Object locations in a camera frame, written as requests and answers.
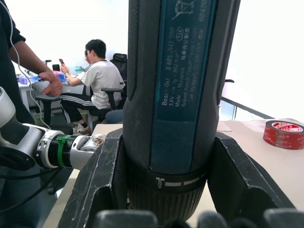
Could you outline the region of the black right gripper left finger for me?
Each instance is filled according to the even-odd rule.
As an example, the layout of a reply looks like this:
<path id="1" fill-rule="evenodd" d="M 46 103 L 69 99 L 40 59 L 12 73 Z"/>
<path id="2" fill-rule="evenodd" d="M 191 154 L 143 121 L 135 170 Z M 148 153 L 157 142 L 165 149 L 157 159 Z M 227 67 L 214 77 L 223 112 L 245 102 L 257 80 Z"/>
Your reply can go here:
<path id="1" fill-rule="evenodd" d="M 59 221 L 60 228 L 90 228 L 96 213 L 126 209 L 127 177 L 123 132 L 110 132 L 81 169 Z"/>

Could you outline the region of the standing person's hand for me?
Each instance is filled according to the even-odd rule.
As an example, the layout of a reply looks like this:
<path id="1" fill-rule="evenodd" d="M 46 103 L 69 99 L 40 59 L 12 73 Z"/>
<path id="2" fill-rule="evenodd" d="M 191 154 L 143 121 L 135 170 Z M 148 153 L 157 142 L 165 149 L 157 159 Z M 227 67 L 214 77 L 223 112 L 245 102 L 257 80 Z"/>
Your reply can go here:
<path id="1" fill-rule="evenodd" d="M 42 72 L 38 75 L 43 81 L 48 81 L 50 84 L 43 90 L 43 95 L 48 95 L 51 97 L 59 96 L 63 91 L 63 84 L 53 72 Z"/>

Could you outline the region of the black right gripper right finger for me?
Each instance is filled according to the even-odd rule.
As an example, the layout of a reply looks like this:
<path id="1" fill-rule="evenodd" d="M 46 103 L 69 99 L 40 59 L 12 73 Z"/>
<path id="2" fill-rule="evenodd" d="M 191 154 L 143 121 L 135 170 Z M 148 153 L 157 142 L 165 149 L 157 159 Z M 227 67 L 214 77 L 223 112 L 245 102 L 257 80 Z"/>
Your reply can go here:
<path id="1" fill-rule="evenodd" d="M 268 172 L 223 133 L 216 133 L 208 187 L 216 211 L 228 222 L 262 222 L 267 209 L 294 208 Z"/>

